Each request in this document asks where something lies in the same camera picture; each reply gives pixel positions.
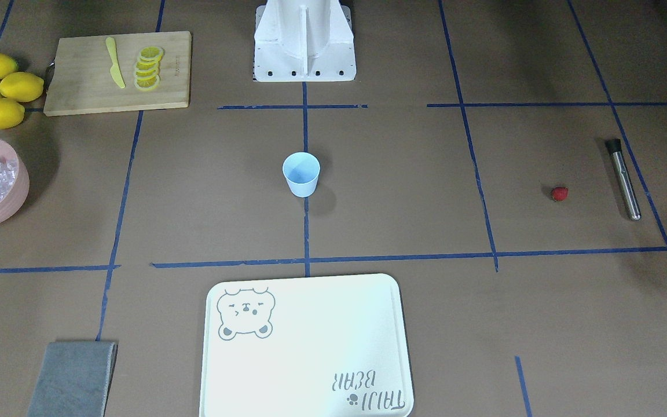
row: folded towel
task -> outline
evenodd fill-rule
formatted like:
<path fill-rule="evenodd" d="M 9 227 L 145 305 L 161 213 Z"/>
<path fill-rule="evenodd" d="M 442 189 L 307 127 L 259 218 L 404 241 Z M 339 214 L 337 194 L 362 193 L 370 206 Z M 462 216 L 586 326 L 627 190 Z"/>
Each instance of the folded towel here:
<path fill-rule="evenodd" d="M 116 351 L 113 342 L 49 343 L 27 417 L 103 417 Z"/>

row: red strawberry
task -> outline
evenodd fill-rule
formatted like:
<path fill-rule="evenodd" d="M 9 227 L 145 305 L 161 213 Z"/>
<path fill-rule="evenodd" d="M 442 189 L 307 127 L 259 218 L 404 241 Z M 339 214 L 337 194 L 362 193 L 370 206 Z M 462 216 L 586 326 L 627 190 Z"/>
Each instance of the red strawberry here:
<path fill-rule="evenodd" d="M 567 198 L 567 188 L 565 187 L 555 187 L 551 192 L 552 200 L 563 201 Z"/>

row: cutting board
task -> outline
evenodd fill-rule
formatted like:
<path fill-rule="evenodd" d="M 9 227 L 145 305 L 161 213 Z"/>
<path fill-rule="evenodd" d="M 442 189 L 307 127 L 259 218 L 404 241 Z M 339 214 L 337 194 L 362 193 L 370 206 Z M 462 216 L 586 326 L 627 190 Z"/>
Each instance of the cutting board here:
<path fill-rule="evenodd" d="M 107 35 L 61 38 L 56 50 L 56 69 L 48 87 L 43 112 L 46 116 L 105 113 L 111 111 L 183 108 L 190 101 L 190 32 L 112 35 L 117 45 L 125 88 L 109 75 L 112 61 L 104 44 Z M 159 86 L 141 92 L 133 85 L 133 68 L 141 48 L 164 48 Z"/>

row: blue cup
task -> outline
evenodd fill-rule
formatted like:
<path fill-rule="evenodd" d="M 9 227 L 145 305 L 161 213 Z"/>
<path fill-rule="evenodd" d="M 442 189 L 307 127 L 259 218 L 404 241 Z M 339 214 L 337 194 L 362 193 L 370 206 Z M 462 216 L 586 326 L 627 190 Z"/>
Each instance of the blue cup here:
<path fill-rule="evenodd" d="M 283 174 L 289 190 L 297 197 L 308 197 L 316 190 L 321 164 L 307 152 L 296 152 L 283 163 Z"/>

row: bear face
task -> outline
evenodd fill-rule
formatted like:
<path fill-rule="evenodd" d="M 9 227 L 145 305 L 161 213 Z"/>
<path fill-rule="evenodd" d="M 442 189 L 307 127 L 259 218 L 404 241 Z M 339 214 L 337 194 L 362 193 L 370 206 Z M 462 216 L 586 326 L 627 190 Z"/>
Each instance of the bear face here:
<path fill-rule="evenodd" d="M 236 334 L 247 333 L 267 338 L 272 332 L 270 318 L 274 304 L 274 296 L 268 290 L 240 290 L 235 294 L 226 292 L 218 299 L 218 335 L 224 341 L 235 338 Z"/>

